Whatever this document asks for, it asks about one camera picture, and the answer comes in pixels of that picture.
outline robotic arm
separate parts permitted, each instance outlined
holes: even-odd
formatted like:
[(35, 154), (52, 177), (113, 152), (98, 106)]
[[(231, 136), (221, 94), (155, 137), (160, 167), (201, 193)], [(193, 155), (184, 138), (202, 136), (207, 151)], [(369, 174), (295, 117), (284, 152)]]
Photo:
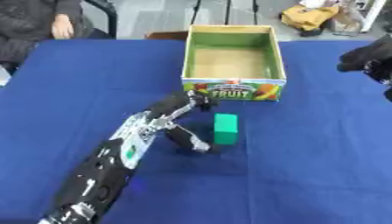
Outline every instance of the robotic arm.
[(213, 150), (173, 121), (194, 108), (209, 110), (214, 101), (188, 91), (170, 95), (130, 116), (117, 132), (77, 166), (57, 193), (52, 210), (38, 224), (95, 224), (111, 208), (132, 178), (160, 130), (182, 147)]

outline gray floor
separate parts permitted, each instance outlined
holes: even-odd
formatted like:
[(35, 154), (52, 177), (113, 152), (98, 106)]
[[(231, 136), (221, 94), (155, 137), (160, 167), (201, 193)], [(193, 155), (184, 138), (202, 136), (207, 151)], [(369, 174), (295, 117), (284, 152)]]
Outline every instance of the gray floor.
[[(277, 19), (277, 14), (297, 3), (299, 0), (257, 0), (260, 25), (273, 25), (279, 40), (300, 38), (298, 32)], [(119, 39), (142, 39), (148, 32), (186, 30), (193, 14), (196, 0), (112, 0), (119, 14)], [(226, 0), (203, 0), (196, 24), (222, 25)], [(86, 14), (92, 18), (96, 27), (106, 30), (104, 14), (92, 6), (84, 5)], [(233, 0), (231, 25), (252, 25), (252, 0)], [(375, 25), (371, 32), (354, 39), (374, 39), (383, 35), (382, 29)], [(329, 31), (312, 39), (352, 39), (335, 36)]]

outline open box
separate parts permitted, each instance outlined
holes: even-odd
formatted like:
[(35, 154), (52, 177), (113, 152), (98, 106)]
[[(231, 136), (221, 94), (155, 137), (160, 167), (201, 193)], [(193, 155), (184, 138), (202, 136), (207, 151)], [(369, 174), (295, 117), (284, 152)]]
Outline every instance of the open box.
[(277, 101), (286, 75), (273, 28), (192, 25), (182, 80), (214, 98)]

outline navy blue fabric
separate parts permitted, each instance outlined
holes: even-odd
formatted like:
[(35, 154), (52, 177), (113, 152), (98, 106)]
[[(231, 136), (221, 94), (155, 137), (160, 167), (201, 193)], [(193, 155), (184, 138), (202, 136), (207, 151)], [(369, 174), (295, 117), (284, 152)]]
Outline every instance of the navy blue fabric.
[[(237, 114), (240, 134), (220, 155), (160, 136), (102, 223), (390, 223), (392, 104), (367, 76), (336, 71), (366, 43), (281, 43), (282, 100), (223, 101), (214, 112)], [(0, 89), (0, 223), (38, 220), (123, 119), (181, 89), (183, 57), (184, 43), (166, 40), (41, 45)]]

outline green cube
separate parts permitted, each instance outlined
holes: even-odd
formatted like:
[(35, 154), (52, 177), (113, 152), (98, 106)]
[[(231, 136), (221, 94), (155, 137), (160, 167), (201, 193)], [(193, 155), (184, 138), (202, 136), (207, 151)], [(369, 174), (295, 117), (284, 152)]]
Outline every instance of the green cube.
[(237, 115), (216, 114), (213, 127), (215, 144), (235, 144), (238, 134)]

